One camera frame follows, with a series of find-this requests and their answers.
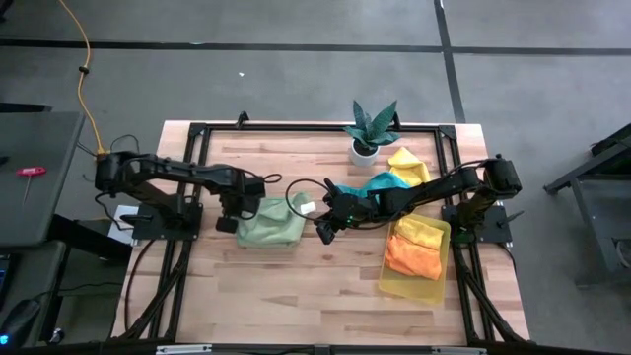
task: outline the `yellow cloth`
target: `yellow cloth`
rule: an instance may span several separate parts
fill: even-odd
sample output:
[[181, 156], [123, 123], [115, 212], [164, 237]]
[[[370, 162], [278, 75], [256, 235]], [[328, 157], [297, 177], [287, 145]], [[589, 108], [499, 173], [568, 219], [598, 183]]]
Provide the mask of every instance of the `yellow cloth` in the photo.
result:
[[387, 163], [390, 164], [390, 172], [400, 177], [410, 186], [416, 186], [430, 180], [430, 173], [425, 163], [421, 162], [404, 147], [399, 148]]
[[439, 251], [415, 245], [397, 233], [387, 240], [386, 265], [404, 275], [423, 276], [435, 281], [442, 272]]
[[396, 222], [394, 229], [415, 245], [433, 250], [441, 249], [443, 231], [438, 228], [430, 227], [423, 222], [405, 216]]

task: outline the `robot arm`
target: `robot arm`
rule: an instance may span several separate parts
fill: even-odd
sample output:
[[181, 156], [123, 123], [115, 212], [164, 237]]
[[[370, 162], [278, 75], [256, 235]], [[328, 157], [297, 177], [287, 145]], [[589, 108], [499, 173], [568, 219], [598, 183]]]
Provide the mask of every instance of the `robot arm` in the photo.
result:
[[[471, 163], [479, 165], [468, 167]], [[495, 201], [515, 196], [522, 185], [511, 161], [498, 157], [471, 163], [418, 186], [370, 190], [367, 198], [342, 193], [326, 178], [324, 183], [329, 193], [323, 201], [329, 211], [317, 218], [317, 232], [328, 245], [339, 230], [365, 229], [359, 227], [365, 223], [381, 223], [377, 226], [380, 227], [411, 213], [420, 205], [471, 191], [475, 191], [473, 198], [457, 206], [457, 220], [450, 222], [465, 228], [476, 225]], [[480, 168], [485, 169], [484, 180], [478, 178], [477, 169]]]
[[[157, 211], [163, 228], [173, 230], [198, 225], [201, 207], [190, 206], [180, 194], [162, 192], [149, 180], [159, 178], [201, 185], [211, 195], [219, 195], [223, 217], [219, 218], [217, 230], [234, 233], [237, 221], [230, 217], [241, 217], [243, 212], [256, 213], [260, 198], [265, 196], [264, 178], [247, 177], [245, 173], [248, 172], [228, 165], [200, 167], [151, 154], [118, 152], [98, 160], [95, 187], [112, 197], [125, 193], [139, 200], [152, 212]], [[191, 212], [191, 207], [199, 213]], [[153, 217], [127, 217], [134, 225], [147, 218]]]

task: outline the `potted plant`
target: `potted plant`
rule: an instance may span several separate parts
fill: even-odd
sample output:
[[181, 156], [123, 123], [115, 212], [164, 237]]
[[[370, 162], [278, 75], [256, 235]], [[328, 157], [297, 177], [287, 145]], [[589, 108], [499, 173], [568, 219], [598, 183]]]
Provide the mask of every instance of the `potted plant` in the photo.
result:
[[350, 153], [353, 164], [359, 167], [372, 165], [381, 146], [391, 144], [401, 137], [398, 133], [386, 132], [395, 112], [396, 102], [393, 102], [379, 112], [375, 119], [371, 119], [357, 102], [353, 102], [355, 127], [344, 127], [344, 131], [353, 137]]

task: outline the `yellow cable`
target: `yellow cable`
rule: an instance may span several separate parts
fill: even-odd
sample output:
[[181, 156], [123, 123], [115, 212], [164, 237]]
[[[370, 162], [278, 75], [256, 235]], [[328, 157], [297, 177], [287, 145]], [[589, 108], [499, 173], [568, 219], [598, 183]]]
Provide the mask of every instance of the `yellow cable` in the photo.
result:
[[[83, 27], [81, 26], [81, 23], [79, 22], [79, 20], [77, 20], [77, 18], [75, 17], [75, 14], [72, 13], [72, 11], [68, 8], [68, 6], [66, 6], [63, 0], [58, 0], [58, 1], [59, 1], [59, 4], [61, 4], [61, 6], [63, 6], [63, 8], [66, 10], [68, 15], [70, 15], [70, 17], [75, 22], [75, 24], [77, 24], [77, 28], [79, 28], [79, 31], [81, 32], [81, 36], [83, 36], [83, 41], [86, 43], [86, 48], [88, 49], [88, 55], [86, 55], [86, 62], [83, 64], [83, 67], [88, 69], [88, 65], [90, 64], [90, 57], [92, 56], [92, 51], [90, 50], [90, 42], [88, 41], [88, 36], [86, 35], [86, 32], [83, 31]], [[79, 98], [79, 103], [81, 103], [81, 107], [83, 108], [83, 111], [86, 113], [86, 116], [90, 119], [90, 123], [92, 123], [92, 129], [95, 131], [95, 138], [97, 138], [97, 154], [98, 155], [107, 154], [107, 151], [105, 150], [105, 148], [103, 147], [103, 144], [101, 143], [101, 136], [99, 135], [99, 130], [97, 129], [97, 123], [95, 122], [95, 119], [92, 117], [92, 114], [88, 110], [86, 103], [84, 103], [83, 101], [82, 90], [83, 90], [83, 81], [85, 77], [86, 77], [86, 73], [81, 72], [81, 76], [79, 77], [79, 85], [77, 86], [77, 97]]]

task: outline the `green cloth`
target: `green cloth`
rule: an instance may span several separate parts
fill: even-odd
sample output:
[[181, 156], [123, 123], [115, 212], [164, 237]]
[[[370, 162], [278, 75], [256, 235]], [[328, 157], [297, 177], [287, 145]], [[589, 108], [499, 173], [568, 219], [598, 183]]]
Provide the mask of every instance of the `green cloth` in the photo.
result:
[[[298, 211], [301, 205], [311, 201], [304, 192], [295, 194], [289, 200]], [[300, 241], [303, 228], [305, 219], [289, 209], [285, 198], [261, 198], [254, 218], [239, 220], [237, 243], [249, 248], [290, 248]]]

